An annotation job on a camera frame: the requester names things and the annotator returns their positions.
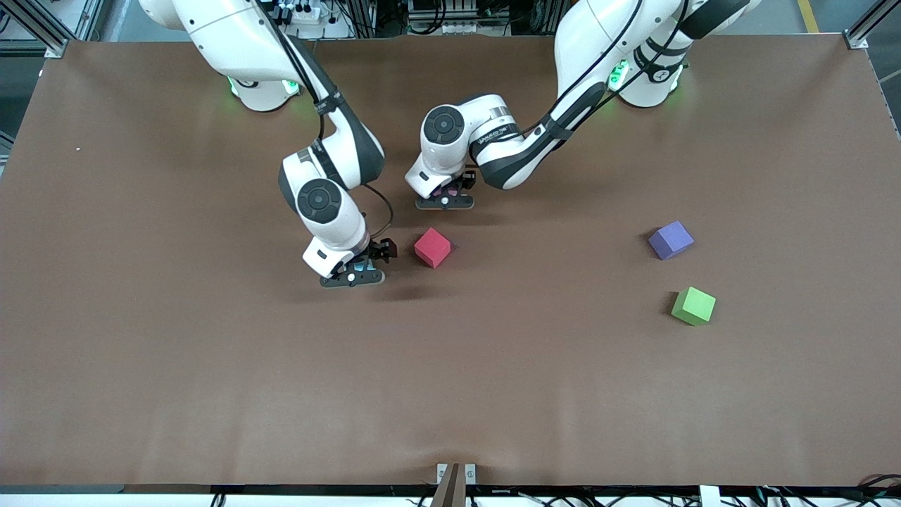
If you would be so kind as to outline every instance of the yellow floor line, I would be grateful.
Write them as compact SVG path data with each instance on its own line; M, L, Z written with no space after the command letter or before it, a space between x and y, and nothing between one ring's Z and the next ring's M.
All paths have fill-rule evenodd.
M807 33L819 33L820 27L816 24L814 9L810 6L810 0L797 0L797 6L801 9L801 17L804 18L804 26Z

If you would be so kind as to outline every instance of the purple cube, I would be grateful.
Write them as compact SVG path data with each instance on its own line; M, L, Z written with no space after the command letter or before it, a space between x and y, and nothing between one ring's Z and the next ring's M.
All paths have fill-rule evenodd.
M682 226L682 222L678 220L658 229L648 241L663 261L679 254L695 242L688 231L685 230L685 227Z

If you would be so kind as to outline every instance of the table top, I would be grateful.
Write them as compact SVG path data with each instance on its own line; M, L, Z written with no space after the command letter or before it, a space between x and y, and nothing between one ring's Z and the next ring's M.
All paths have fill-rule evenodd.
M856 484L901 468L901 143L837 35L714 37L522 187L424 212L425 113L555 95L550 39L321 42L382 142L401 257L323 290L281 198L308 96L244 109L183 43L48 61L0 185L0 484ZM352 192L370 226L386 217ZM662 262L647 237L696 239ZM412 243L453 242L437 270ZM669 315L689 285L712 323Z

